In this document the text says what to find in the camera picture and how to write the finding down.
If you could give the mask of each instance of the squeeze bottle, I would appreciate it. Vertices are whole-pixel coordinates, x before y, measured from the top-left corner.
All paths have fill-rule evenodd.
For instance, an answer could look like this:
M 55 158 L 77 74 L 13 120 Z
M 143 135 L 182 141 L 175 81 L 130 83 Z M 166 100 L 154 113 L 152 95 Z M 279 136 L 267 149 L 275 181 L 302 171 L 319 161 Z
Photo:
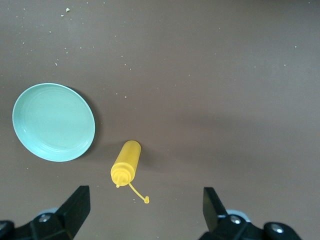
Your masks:
M 142 199 L 145 204 L 149 203 L 149 197 L 143 197 L 131 184 L 135 178 L 141 146 L 137 141 L 127 141 L 111 168 L 111 178 L 117 188 L 129 185 L 130 188 Z

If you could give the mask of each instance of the mustard bottle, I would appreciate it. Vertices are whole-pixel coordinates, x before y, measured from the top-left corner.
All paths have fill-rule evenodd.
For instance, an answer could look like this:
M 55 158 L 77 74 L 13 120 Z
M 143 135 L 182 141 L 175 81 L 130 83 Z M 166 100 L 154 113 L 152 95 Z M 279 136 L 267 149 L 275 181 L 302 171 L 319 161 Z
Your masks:
M 111 178 L 117 188 L 129 185 L 130 188 L 142 199 L 145 204 L 149 203 L 149 197 L 143 197 L 132 186 L 131 181 L 135 178 L 141 146 L 137 141 L 127 141 L 111 168 Z

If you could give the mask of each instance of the screw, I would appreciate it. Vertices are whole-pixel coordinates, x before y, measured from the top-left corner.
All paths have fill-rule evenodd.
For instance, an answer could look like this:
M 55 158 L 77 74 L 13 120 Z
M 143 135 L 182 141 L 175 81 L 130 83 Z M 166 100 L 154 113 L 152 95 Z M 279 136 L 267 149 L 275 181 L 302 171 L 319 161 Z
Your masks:
M 0 223 L 0 231 L 7 226 L 6 222 Z
M 282 234 L 284 232 L 283 228 L 276 223 L 271 224 L 271 228 L 278 234 Z
M 234 224 L 240 224 L 241 223 L 241 220 L 239 217 L 235 216 L 235 215 L 231 215 L 230 216 L 230 220 L 231 222 L 233 222 Z
M 39 222 L 40 223 L 45 223 L 46 221 L 48 221 L 50 219 L 50 215 L 48 214 L 42 214 L 41 217 L 39 218 Z

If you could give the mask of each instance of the light blue plate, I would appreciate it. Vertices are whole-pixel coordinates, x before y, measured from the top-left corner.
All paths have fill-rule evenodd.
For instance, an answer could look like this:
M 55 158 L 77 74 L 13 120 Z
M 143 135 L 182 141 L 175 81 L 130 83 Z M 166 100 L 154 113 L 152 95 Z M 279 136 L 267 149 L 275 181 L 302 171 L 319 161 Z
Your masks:
M 95 119 L 86 101 L 55 83 L 25 90 L 14 104 L 12 122 L 17 137 L 30 152 L 53 162 L 78 158 L 95 136 Z

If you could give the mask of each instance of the bottle nozzle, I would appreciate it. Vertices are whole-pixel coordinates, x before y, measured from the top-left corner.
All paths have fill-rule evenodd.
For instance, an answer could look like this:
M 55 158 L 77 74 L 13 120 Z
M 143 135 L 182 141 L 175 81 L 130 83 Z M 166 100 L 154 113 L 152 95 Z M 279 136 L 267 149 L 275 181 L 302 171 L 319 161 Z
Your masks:
M 129 182 L 130 188 L 144 201 L 145 204 L 148 204 L 150 202 L 149 197 L 143 197 L 135 188 L 132 186 L 132 184 Z
M 120 187 L 120 184 L 122 184 L 124 180 L 124 175 L 123 174 L 120 174 L 116 180 L 116 188 L 118 189 Z

